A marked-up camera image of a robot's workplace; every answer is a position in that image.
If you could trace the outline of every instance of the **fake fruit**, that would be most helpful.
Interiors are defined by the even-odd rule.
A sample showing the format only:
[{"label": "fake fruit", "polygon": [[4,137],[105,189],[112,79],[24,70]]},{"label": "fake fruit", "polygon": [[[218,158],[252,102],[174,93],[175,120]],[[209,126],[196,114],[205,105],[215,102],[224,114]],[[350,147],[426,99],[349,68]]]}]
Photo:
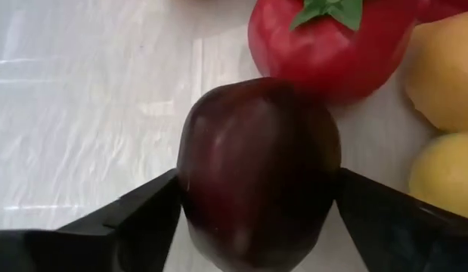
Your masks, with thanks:
[{"label": "fake fruit", "polygon": [[430,23],[468,11],[468,0],[422,0],[419,20]]},{"label": "fake fruit", "polygon": [[414,31],[408,97],[435,127],[468,131],[468,13],[421,27]]},{"label": "fake fruit", "polygon": [[417,158],[410,194],[468,218],[468,132],[433,141]]},{"label": "fake fruit", "polygon": [[[305,5],[308,9],[319,1],[304,2],[311,3]],[[320,9],[332,5],[356,9],[343,7],[350,2],[325,0],[324,8],[314,7],[304,14],[318,16],[323,14]],[[249,22],[249,48],[263,76],[286,79],[328,103],[346,104],[370,95],[396,70],[418,9],[415,0],[363,1],[358,30],[353,30],[356,22],[342,24],[329,15],[290,30],[303,1],[258,0]],[[356,12],[361,9],[348,14],[354,21]]]},{"label": "fake fruit", "polygon": [[292,85],[210,91],[187,117],[177,164],[194,244],[223,271],[291,270],[318,239],[339,164],[331,115]]}]

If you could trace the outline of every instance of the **dark red apple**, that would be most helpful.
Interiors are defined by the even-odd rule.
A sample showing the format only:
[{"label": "dark red apple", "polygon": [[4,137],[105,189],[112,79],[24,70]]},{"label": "dark red apple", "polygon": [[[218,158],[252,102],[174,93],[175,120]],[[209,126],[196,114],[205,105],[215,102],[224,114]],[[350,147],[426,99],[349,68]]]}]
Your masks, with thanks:
[{"label": "dark red apple", "polygon": [[218,87],[184,125],[178,179],[191,238],[223,271],[285,272],[332,205],[339,135],[325,107],[278,79]]}]

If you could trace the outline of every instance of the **white table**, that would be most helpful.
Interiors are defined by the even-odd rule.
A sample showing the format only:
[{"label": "white table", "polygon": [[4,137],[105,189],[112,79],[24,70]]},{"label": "white table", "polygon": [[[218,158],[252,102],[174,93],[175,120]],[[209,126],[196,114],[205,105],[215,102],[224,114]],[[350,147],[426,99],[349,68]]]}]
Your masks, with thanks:
[{"label": "white table", "polygon": [[[253,4],[0,0],[0,229],[59,227],[174,167],[192,103],[259,76],[246,40]],[[333,114],[343,165],[405,190],[433,132],[399,74]],[[218,271],[184,217],[166,271]],[[296,271],[366,271],[336,207]]]}]

